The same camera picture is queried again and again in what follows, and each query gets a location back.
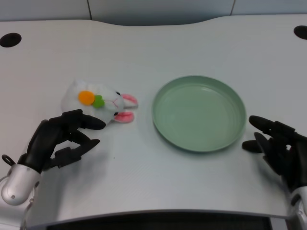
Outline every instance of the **green plate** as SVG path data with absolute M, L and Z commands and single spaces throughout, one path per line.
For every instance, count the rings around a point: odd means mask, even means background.
M 183 149 L 222 149 L 243 133 L 246 110 L 228 85 L 203 76 L 166 84 L 153 102 L 153 122 L 168 141 Z

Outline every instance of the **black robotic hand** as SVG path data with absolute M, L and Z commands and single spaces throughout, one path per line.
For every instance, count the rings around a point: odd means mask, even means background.
M 23 154 L 18 164 L 34 169 L 38 173 L 52 167 L 64 167 L 81 160 L 81 156 L 95 147 L 100 140 L 89 139 L 78 128 L 103 129 L 106 124 L 92 116 L 84 115 L 81 109 L 65 112 L 62 116 L 43 120 L 35 131 L 27 153 Z M 50 158 L 54 148 L 66 140 L 80 144 L 75 149 L 69 147 L 55 152 L 55 157 Z M 15 162 L 7 155 L 2 159 L 12 166 Z
M 290 191 L 307 186 L 307 138 L 278 121 L 250 116 L 249 122 L 271 138 L 267 140 L 255 132 L 256 140 L 243 142 L 242 148 L 253 153 L 263 152 L 264 160 L 274 172 L 285 178 Z

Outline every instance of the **gray wall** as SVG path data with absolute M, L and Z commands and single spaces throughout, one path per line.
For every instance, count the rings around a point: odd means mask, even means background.
M 89 0 L 93 20 L 186 24 L 227 15 L 307 13 L 307 0 Z M 0 21 L 90 19 L 87 0 L 0 0 Z

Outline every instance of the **stitched mouth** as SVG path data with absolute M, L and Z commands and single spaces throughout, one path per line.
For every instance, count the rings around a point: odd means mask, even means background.
M 118 98 L 116 98 L 116 99 L 113 100 L 113 101 L 112 101 L 112 100 L 105 100 L 105 102 L 112 102 L 112 104 L 115 105 L 116 108 L 118 108 L 118 105 L 115 103 L 115 101 L 116 101 L 117 99 L 118 99 Z

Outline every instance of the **green pom-pom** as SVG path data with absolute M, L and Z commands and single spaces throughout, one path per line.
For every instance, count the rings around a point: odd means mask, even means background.
M 102 99 L 101 95 L 95 95 L 94 103 L 92 104 L 94 108 L 98 109 L 105 105 L 105 101 Z

